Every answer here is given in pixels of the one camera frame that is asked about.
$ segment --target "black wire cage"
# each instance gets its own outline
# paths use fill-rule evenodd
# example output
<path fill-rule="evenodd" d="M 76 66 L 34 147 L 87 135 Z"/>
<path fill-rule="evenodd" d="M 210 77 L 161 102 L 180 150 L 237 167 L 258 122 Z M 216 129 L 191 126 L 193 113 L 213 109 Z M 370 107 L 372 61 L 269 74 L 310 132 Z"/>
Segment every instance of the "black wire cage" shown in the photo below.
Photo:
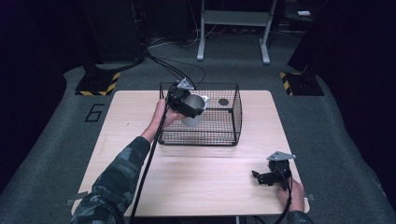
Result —
<path fill-rule="evenodd" d="M 160 96 L 166 97 L 173 84 L 161 83 Z M 238 84 L 201 83 L 191 94 L 210 99 L 200 123 L 189 127 L 176 120 L 162 130 L 158 142 L 174 146 L 236 146 L 242 130 L 242 103 Z"/>

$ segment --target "yellow and black tape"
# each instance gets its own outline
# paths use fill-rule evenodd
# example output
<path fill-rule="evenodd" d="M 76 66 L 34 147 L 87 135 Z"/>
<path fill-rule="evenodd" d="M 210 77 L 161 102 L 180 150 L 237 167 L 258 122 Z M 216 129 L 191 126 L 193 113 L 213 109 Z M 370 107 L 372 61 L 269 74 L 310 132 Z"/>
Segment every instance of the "yellow and black tape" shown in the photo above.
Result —
<path fill-rule="evenodd" d="M 114 88 L 116 87 L 117 81 L 119 80 L 120 73 L 114 75 L 111 83 L 107 87 L 105 91 L 76 91 L 76 95 L 109 95 L 113 92 Z"/>
<path fill-rule="evenodd" d="M 280 78 L 282 78 L 283 87 L 285 88 L 286 94 L 287 95 L 293 95 L 293 93 L 291 92 L 291 88 L 290 88 L 290 84 L 288 82 L 288 79 L 286 78 L 286 73 L 281 72 L 280 73 Z"/>
<path fill-rule="evenodd" d="M 283 87 L 285 88 L 286 94 L 287 95 L 293 95 L 293 92 L 292 92 L 291 87 L 290 87 L 290 83 L 288 81 L 287 74 L 289 74 L 289 75 L 298 75 L 299 76 L 299 75 L 301 75 L 301 73 L 284 73 L 284 72 L 280 73 L 280 77 L 282 78 Z"/>

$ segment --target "person's arm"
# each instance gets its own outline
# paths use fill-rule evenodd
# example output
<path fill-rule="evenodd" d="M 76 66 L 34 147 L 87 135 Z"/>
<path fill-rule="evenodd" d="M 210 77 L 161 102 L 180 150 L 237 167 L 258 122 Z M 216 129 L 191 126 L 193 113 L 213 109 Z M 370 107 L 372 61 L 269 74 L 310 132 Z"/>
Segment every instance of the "person's arm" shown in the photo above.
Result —
<path fill-rule="evenodd" d="M 123 214 L 134 199 L 144 160 L 160 126 L 166 106 L 161 99 L 145 131 L 130 143 L 92 185 L 92 192 L 78 205 L 71 223 L 123 223 Z M 183 116 L 169 109 L 163 127 Z"/>
<path fill-rule="evenodd" d="M 304 212 L 305 202 L 304 202 L 304 187 L 302 184 L 295 181 L 293 178 L 289 178 L 289 186 L 291 187 L 291 205 L 289 207 L 289 212 L 287 214 L 287 220 L 289 224 L 310 224 L 311 219 Z M 289 192 L 283 190 L 280 185 L 277 189 L 277 196 L 283 206 L 289 198 Z"/>

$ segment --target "table leg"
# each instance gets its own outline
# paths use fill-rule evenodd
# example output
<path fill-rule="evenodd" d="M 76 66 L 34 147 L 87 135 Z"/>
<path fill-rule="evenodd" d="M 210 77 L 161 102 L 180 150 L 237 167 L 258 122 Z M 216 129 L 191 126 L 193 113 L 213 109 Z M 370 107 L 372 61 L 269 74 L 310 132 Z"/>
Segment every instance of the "table leg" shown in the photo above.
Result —
<path fill-rule="evenodd" d="M 204 59 L 205 52 L 205 0 L 201 2 L 201 39 L 199 41 L 197 60 Z"/>
<path fill-rule="evenodd" d="M 267 48 L 267 39 L 268 39 L 268 34 L 270 33 L 271 29 L 271 23 L 274 17 L 274 11 L 275 11 L 275 6 L 276 6 L 277 0 L 274 0 L 271 9 L 268 15 L 268 20 L 267 24 L 265 25 L 265 31 L 262 39 L 260 39 L 260 49 L 262 50 L 262 62 L 264 64 L 270 64 L 270 57 L 268 56 L 268 48 Z"/>
<path fill-rule="evenodd" d="M 247 218 L 246 217 L 236 217 L 236 224 L 247 224 Z"/>

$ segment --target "hazard tape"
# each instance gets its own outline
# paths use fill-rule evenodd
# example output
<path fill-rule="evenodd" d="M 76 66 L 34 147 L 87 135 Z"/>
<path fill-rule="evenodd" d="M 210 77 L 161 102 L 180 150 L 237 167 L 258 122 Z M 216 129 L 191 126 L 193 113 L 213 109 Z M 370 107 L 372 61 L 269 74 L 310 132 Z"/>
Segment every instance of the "hazard tape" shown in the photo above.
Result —
<path fill-rule="evenodd" d="M 282 78 L 283 87 L 285 88 L 286 94 L 287 95 L 293 95 L 293 93 L 291 92 L 291 88 L 290 88 L 290 84 L 288 82 L 288 79 L 286 78 L 286 73 L 281 72 L 280 73 L 280 77 Z"/>
<path fill-rule="evenodd" d="M 109 95 L 113 92 L 114 88 L 116 87 L 117 81 L 119 80 L 120 73 L 114 75 L 113 79 L 111 80 L 110 85 L 108 86 L 106 91 L 76 91 L 76 95 Z"/>

